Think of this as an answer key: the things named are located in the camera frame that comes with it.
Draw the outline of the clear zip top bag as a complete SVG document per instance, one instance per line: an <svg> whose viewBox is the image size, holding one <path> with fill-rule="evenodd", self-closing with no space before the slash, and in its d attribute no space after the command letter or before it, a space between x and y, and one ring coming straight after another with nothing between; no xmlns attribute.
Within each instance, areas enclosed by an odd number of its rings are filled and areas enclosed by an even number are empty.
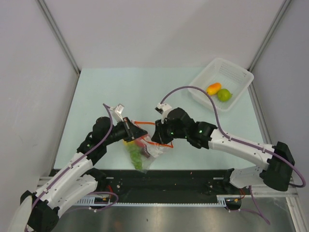
<svg viewBox="0 0 309 232"><path fill-rule="evenodd" d="M154 160L174 148L173 143L159 144L151 140L151 135L144 135L131 142L123 141L124 148L135 170L146 173Z"/></svg>

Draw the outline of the green fake grapes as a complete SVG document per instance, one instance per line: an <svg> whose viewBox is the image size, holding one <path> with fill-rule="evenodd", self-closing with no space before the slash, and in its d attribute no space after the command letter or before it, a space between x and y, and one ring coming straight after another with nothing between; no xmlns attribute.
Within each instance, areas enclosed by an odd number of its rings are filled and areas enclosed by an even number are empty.
<svg viewBox="0 0 309 232"><path fill-rule="evenodd" d="M135 144L129 144L127 150L130 155L131 163L136 170L142 170L141 149Z"/></svg>

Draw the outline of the brown fake fig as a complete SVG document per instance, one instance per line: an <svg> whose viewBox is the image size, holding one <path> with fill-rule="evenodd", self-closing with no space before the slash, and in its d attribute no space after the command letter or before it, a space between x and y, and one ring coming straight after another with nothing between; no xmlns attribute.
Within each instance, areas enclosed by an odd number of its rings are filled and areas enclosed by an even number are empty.
<svg viewBox="0 0 309 232"><path fill-rule="evenodd" d="M151 154L146 147L141 148L141 154L147 159L151 157Z"/></svg>

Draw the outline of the orange fake mango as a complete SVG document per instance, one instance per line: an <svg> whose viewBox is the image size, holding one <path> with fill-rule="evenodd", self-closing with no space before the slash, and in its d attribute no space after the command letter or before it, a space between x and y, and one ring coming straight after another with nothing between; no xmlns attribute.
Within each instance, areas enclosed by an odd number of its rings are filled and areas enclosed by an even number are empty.
<svg viewBox="0 0 309 232"><path fill-rule="evenodd" d="M206 92L208 95L213 96L217 94L222 88L221 83L214 83L207 87Z"/></svg>

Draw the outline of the green fake pear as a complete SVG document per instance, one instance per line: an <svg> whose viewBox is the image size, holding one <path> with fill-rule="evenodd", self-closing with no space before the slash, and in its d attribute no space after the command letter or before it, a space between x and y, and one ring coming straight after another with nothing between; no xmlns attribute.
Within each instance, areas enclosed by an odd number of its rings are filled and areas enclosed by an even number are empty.
<svg viewBox="0 0 309 232"><path fill-rule="evenodd" d="M221 102L227 102L231 99L231 97L232 97L232 93L226 88L220 89L217 92L217 98Z"/></svg>

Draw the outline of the red fake apple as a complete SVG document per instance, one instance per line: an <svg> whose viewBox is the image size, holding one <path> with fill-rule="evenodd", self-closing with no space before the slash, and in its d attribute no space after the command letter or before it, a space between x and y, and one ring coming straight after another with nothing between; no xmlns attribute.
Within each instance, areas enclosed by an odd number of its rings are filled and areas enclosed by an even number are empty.
<svg viewBox="0 0 309 232"><path fill-rule="evenodd" d="M144 149L147 147L147 145L144 143L143 139L137 139L134 141L135 145L137 145L138 147L140 147L141 149Z"/></svg>

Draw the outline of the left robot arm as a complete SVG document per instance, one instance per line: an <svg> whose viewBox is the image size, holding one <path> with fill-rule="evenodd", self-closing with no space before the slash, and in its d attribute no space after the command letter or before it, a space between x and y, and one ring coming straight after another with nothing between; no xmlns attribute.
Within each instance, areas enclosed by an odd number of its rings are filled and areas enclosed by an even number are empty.
<svg viewBox="0 0 309 232"><path fill-rule="evenodd" d="M78 200L106 189L106 176L94 165L106 154L107 146L120 140L131 142L146 134L146 130L127 117L116 125L110 117L98 118L64 168L36 191L27 190L22 194L8 230L25 232L30 227L35 232L52 231L61 216Z"/></svg>

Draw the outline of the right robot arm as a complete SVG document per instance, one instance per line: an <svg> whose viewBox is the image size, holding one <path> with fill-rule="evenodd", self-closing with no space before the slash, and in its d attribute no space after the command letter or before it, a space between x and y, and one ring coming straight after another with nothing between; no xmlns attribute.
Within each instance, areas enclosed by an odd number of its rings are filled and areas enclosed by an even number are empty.
<svg viewBox="0 0 309 232"><path fill-rule="evenodd" d="M211 123L194 121L182 108L173 109L168 104L158 105L156 111L161 114L161 119L155 121L153 142L167 145L174 139L185 139L197 149L223 151L254 164L253 167L227 171L223 181L226 193L234 194L239 189L259 184L287 191L294 159L285 143L253 144L232 137Z"/></svg>

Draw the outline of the white plastic basket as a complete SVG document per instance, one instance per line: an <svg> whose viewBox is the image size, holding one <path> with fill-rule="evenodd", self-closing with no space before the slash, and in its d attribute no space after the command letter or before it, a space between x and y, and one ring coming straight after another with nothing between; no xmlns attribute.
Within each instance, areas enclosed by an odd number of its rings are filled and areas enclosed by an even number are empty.
<svg viewBox="0 0 309 232"><path fill-rule="evenodd" d="M215 58L193 79L190 85L204 91L212 85L228 90L231 98L227 101L219 100L216 94L211 95L216 109L220 112L227 112L240 99L253 80L254 75L241 66L223 58Z"/></svg>

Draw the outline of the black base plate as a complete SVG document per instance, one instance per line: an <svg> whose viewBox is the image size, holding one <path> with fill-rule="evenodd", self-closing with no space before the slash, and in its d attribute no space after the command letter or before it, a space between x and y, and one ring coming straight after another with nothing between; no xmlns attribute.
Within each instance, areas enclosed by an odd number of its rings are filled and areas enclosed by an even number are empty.
<svg viewBox="0 0 309 232"><path fill-rule="evenodd" d="M228 183L231 170L99 170L99 189L112 190L119 204L206 204L217 197L250 196Z"/></svg>

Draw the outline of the right aluminium frame post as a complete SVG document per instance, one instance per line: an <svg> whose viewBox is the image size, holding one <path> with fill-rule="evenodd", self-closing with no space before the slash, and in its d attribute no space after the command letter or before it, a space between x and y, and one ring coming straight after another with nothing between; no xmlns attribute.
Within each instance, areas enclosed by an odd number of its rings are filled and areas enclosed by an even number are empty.
<svg viewBox="0 0 309 232"><path fill-rule="evenodd" d="M291 4L293 3L293 0L284 0L282 5L280 6L278 12L276 13L276 16L274 20L272 21L270 28L268 29L265 37L263 38L262 43L260 44L256 54L254 55L254 58L252 62L249 65L249 68L247 69L249 72L252 72L259 61L262 54L265 52L266 48L268 47L272 37L274 36L276 30L278 29L280 23L282 22L285 14L288 12Z"/></svg>

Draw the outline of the aluminium frame post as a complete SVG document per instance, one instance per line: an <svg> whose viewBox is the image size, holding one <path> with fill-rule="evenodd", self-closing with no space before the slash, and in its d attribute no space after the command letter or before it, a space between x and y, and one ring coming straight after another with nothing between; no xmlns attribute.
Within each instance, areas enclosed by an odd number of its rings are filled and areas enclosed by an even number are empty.
<svg viewBox="0 0 309 232"><path fill-rule="evenodd" d="M73 68L73 70L75 71L75 73L77 74L77 76L80 76L81 73L81 69L78 67L78 64L65 40L65 38L63 37L63 34L58 26L58 24L56 23L52 12L50 11L48 5L46 4L46 1L44 0L35 0L35 2L37 3L41 13L43 14L48 26L51 29L51 32L54 34L60 48L62 49L65 57L67 58L67 60L69 61L71 67Z"/></svg>
<svg viewBox="0 0 309 232"><path fill-rule="evenodd" d="M276 13L276 16L274 20L272 21L270 28L268 29L265 37L263 38L262 43L260 44L256 54L254 55L254 58L252 62L249 65L249 68L247 69L249 72L252 72L259 61L262 54L265 52L266 48L268 47L272 37L274 36L276 30L278 29L280 23L282 22L285 14L288 12L291 4L293 3L293 0L284 0L282 5L280 6L278 12Z"/></svg>

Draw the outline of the aluminium rail right side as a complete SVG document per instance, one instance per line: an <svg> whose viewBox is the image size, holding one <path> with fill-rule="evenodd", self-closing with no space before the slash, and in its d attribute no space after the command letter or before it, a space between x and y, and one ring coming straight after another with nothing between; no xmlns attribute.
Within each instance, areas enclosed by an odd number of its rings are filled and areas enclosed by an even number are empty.
<svg viewBox="0 0 309 232"><path fill-rule="evenodd" d="M249 91L249 95L250 95L250 98L253 104L253 109L254 109L254 112L255 112L255 115L258 121L259 129L260 129L260 132L263 138L263 142L265 144L274 144L271 139L269 129L266 124L265 115L262 111L261 103L258 99L257 92L256 92L256 89L253 83L249 85L248 91Z"/></svg>

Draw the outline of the left aluminium frame post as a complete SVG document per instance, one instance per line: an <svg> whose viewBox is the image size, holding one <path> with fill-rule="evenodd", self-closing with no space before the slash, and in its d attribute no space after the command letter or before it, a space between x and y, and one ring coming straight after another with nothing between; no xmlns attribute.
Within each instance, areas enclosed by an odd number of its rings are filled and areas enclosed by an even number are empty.
<svg viewBox="0 0 309 232"><path fill-rule="evenodd" d="M52 12L50 11L48 5L46 4L46 1L44 0L35 0L35 2L37 3L41 13L43 14L48 26L51 29L51 32L54 34L60 48L62 49L65 57L67 58L67 60L69 61L71 67L73 68L73 70L75 71L75 73L77 74L77 76L80 76L81 73L81 69L78 67L78 64L65 40L65 38L63 37L63 34L58 26L58 24L56 23Z"/></svg>

